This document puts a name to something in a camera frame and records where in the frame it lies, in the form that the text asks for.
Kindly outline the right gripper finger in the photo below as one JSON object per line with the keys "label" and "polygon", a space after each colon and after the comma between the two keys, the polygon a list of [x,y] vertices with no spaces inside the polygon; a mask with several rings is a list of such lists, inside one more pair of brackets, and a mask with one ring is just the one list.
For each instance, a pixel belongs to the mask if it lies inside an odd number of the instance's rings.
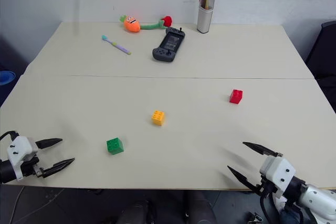
{"label": "right gripper finger", "polygon": [[283,154],[279,152],[272,151],[262,145],[251,143],[251,142],[243,142],[244,145],[251,148],[255,152],[261,154],[261,155],[267,155],[267,156],[274,156],[274,157],[282,157]]}
{"label": "right gripper finger", "polygon": [[261,195],[261,186],[260,185],[253,185],[251,184],[248,179],[242,175],[237,170],[231,168],[230,166],[227,166],[227,168],[231,171],[231,173],[237,178],[237,180],[242,183],[244,186],[249,188],[251,191],[256,193],[257,195]]}

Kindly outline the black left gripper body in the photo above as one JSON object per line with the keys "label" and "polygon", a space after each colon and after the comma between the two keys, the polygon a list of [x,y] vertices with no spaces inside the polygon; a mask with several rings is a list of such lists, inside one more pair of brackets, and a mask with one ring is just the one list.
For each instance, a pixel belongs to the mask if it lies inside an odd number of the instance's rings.
{"label": "black left gripper body", "polygon": [[21,165],[21,171],[22,175],[24,177],[28,177],[31,175],[35,175],[37,177],[42,177],[43,171],[42,169],[38,166],[39,158],[37,156],[34,156],[31,160],[29,161],[24,161]]}

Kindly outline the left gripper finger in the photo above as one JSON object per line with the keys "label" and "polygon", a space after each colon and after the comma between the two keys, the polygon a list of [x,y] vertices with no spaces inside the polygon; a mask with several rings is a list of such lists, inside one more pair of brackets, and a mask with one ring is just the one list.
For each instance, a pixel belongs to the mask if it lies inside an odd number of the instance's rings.
{"label": "left gripper finger", "polygon": [[75,160],[75,158],[65,159],[61,162],[53,164],[53,166],[51,168],[41,169],[42,177],[46,178],[46,177],[49,177],[49,176],[51,176],[55,173],[58,173],[58,172],[62,171],[63,169],[68,167],[74,160]]}
{"label": "left gripper finger", "polygon": [[49,139],[44,139],[44,140],[40,140],[35,142],[35,144],[37,145],[37,147],[39,149],[45,149],[48,147],[51,147],[53,145],[56,145],[57,143],[61,142],[62,139],[61,138],[49,138]]}

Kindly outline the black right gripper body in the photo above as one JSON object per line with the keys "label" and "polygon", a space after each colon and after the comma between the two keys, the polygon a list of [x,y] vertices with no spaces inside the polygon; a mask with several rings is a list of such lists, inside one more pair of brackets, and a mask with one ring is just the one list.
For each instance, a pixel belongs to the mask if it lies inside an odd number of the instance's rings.
{"label": "black right gripper body", "polygon": [[276,185],[265,177],[261,178],[260,184],[257,184],[257,189],[261,201],[267,198],[269,194],[276,193],[278,190]]}

